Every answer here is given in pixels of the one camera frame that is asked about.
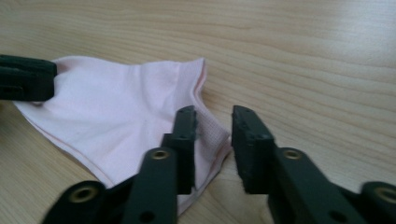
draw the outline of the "fabric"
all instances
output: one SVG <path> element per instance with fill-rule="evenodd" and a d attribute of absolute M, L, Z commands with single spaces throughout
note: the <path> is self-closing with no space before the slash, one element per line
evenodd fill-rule
<path fill-rule="evenodd" d="M 14 102 L 53 144 L 84 164 L 108 188 L 135 175 L 146 151 L 172 132 L 176 112 L 194 105 L 196 191 L 178 196 L 182 213 L 219 171 L 230 134 L 205 107 L 205 60 L 127 65 L 71 56 L 54 61 L 55 95 Z"/>

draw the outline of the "wood grain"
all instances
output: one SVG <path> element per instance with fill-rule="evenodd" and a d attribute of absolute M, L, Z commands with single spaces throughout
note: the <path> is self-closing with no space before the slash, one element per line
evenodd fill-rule
<path fill-rule="evenodd" d="M 203 97 L 230 129 L 254 109 L 281 147 L 331 181 L 396 185 L 396 3 L 153 0 L 0 2 L 0 53 L 120 63 L 205 57 Z M 0 223 L 39 223 L 68 186 L 94 179 L 0 101 Z M 233 155 L 180 223 L 272 223 L 246 195 Z"/>

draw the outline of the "screw hole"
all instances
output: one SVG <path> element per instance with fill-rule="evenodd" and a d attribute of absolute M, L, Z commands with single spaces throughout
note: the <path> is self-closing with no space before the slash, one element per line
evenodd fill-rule
<path fill-rule="evenodd" d="M 158 150 L 152 153 L 151 158 L 154 160 L 163 160 L 169 156 L 167 151 Z"/>
<path fill-rule="evenodd" d="M 301 158 L 301 153 L 295 150 L 286 150 L 283 155 L 291 160 L 299 160 Z"/>
<path fill-rule="evenodd" d="M 93 199 L 97 193 L 97 188 L 92 186 L 84 186 L 73 191 L 70 194 L 69 201 L 72 203 L 85 203 Z"/>
<path fill-rule="evenodd" d="M 347 217 L 340 212 L 331 211 L 329 215 L 334 221 L 337 221 L 339 223 L 347 223 Z"/>
<path fill-rule="evenodd" d="M 139 220 L 143 223 L 149 223 L 152 220 L 154 220 L 155 215 L 152 212 L 143 212 L 142 214 L 140 214 Z"/>
<path fill-rule="evenodd" d="M 376 188 L 376 195 L 387 203 L 396 203 L 396 190 L 389 188 Z"/>

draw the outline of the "pink cloth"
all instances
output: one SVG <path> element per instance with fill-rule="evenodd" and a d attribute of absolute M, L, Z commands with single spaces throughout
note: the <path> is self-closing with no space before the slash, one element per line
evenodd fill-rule
<path fill-rule="evenodd" d="M 172 132 L 177 110 L 195 105 L 196 191 L 178 197 L 182 213 L 219 171 L 231 149 L 229 133 L 203 104 L 205 60 L 141 65 L 65 57 L 55 96 L 45 103 L 14 102 L 53 144 L 112 187 L 135 175 L 145 152 Z"/>

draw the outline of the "table surface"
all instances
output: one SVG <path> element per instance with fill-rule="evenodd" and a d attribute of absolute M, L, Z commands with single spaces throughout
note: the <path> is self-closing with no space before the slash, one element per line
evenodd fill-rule
<path fill-rule="evenodd" d="M 0 53 L 119 63 L 205 57 L 205 104 L 231 129 L 255 110 L 281 147 L 334 183 L 396 185 L 396 3 L 153 0 L 0 2 Z M 61 192 L 94 179 L 0 101 L 0 223 L 39 223 Z M 272 223 L 246 195 L 233 154 L 179 223 Z"/>

